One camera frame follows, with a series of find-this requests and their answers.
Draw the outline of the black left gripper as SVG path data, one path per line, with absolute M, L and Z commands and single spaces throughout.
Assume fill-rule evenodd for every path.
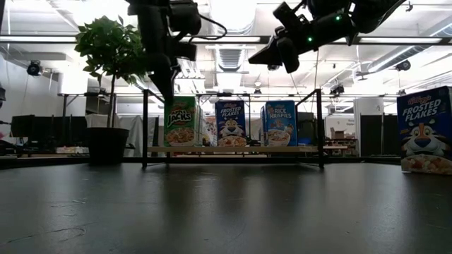
M 145 49 L 146 70 L 153 71 L 150 79 L 160 91 L 165 103 L 172 104 L 177 71 L 171 67 L 178 64 L 177 59 L 194 61 L 196 46 L 172 37 L 169 33 L 167 17 L 161 13 L 139 14 L 138 24 Z

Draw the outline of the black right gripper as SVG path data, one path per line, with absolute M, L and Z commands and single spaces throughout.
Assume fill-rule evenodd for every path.
M 295 22 L 271 37 L 268 44 L 249 57 L 250 64 L 278 65 L 280 60 L 287 73 L 299 68 L 300 54 L 317 51 L 319 47 L 347 37 L 353 32 L 352 20 L 346 13 L 331 13 L 313 21 Z

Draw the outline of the Apple Jacks cereal box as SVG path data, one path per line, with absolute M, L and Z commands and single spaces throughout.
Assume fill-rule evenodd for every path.
M 195 97 L 174 97 L 164 110 L 164 146 L 194 147 L 202 145 L 201 113 Z

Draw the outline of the Frosted Flakes cereal box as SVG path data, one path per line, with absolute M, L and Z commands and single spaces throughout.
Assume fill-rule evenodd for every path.
M 452 175 L 452 87 L 397 99 L 403 171 Z
M 246 146 L 244 101 L 220 100 L 215 103 L 218 147 Z

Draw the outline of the wooden shelf board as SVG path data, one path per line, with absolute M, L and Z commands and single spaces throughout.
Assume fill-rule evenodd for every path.
M 148 147 L 149 152 L 318 152 L 317 147 Z

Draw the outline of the ceiling air vent grille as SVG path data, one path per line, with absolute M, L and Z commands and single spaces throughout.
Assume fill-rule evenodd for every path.
M 242 65 L 241 49 L 219 49 L 218 65 L 223 71 L 237 71 Z

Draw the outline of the green leafy potted tree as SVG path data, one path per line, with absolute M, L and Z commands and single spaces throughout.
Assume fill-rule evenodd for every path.
M 114 94 L 119 79 L 136 84 L 146 73 L 145 49 L 138 28 L 125 25 L 121 18 L 107 16 L 94 19 L 78 27 L 74 50 L 85 58 L 83 70 L 98 83 L 110 77 L 107 127 L 113 127 Z

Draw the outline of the black cabinet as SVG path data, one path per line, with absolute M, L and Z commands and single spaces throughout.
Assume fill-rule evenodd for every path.
M 297 113 L 297 138 L 299 145 L 316 145 L 316 120 L 313 113 Z

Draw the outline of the black plant pot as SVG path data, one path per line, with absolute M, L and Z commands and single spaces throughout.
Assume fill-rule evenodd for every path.
M 123 128 L 89 128 L 90 163 L 94 165 L 122 163 L 128 136 L 129 130 Z

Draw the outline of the black monitors and desk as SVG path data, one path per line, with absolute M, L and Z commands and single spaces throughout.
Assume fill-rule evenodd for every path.
M 58 147 L 87 147 L 84 116 L 13 116 L 11 134 L 27 151 L 56 152 Z

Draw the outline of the black partition panels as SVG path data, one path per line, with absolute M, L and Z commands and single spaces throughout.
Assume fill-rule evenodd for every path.
M 393 114 L 361 115 L 359 148 L 362 157 L 400 156 L 398 119 Z

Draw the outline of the white wall unit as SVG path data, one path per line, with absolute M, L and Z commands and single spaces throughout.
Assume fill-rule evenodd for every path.
M 83 94 L 88 89 L 88 76 L 82 72 L 59 74 L 59 94 Z

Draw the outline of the black metal shelf frame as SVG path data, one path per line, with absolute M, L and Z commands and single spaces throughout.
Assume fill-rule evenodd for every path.
M 300 101 L 298 101 L 298 103 L 296 103 L 295 107 L 296 110 L 298 110 L 298 106 L 301 103 L 306 102 L 310 97 L 315 98 L 316 100 L 316 108 L 317 108 L 317 120 L 316 120 L 316 130 L 314 131 L 314 134 L 316 134 L 317 137 L 317 148 L 309 148 L 307 150 L 307 152 L 317 152 L 318 153 L 318 158 L 316 159 L 316 161 L 319 164 L 319 169 L 321 171 L 324 170 L 324 165 L 325 165 L 325 157 L 324 157 L 324 143 L 325 143 L 325 134 L 324 132 L 324 124 L 323 124 L 323 120 L 322 120 L 322 106 L 321 106 L 321 98 L 322 98 L 322 94 L 321 94 L 321 89 L 316 88 L 314 89 L 311 93 L 309 93 L 308 95 L 306 95 L 304 98 L 300 99 Z M 203 152 L 203 151 L 208 151 L 208 152 L 220 152 L 223 151 L 225 152 L 226 149 L 225 148 L 220 148 L 220 147 L 158 147 L 158 146 L 153 146 L 153 147 L 147 147 L 147 135 L 145 134 L 145 132 L 148 130 L 148 127 L 145 125 L 147 120 L 148 120 L 148 105 L 144 104 L 143 105 L 143 145 L 142 148 L 146 149 L 146 151 L 143 152 L 143 155 L 141 157 L 141 166 L 142 169 L 145 169 L 148 165 L 148 152 L 166 152 L 166 158 L 171 157 L 171 153 L 172 152 Z

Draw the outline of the black table edge rail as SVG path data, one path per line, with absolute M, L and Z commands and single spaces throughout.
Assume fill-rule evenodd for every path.
M 90 163 L 88 157 L 0 158 L 0 169 Z M 121 163 L 148 164 L 340 164 L 375 163 L 401 165 L 399 157 L 125 157 Z

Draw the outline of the round black wall device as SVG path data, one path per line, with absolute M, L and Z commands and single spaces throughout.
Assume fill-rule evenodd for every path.
M 39 77 L 43 74 L 43 68 L 39 60 L 32 60 L 27 67 L 27 74 L 33 77 Z

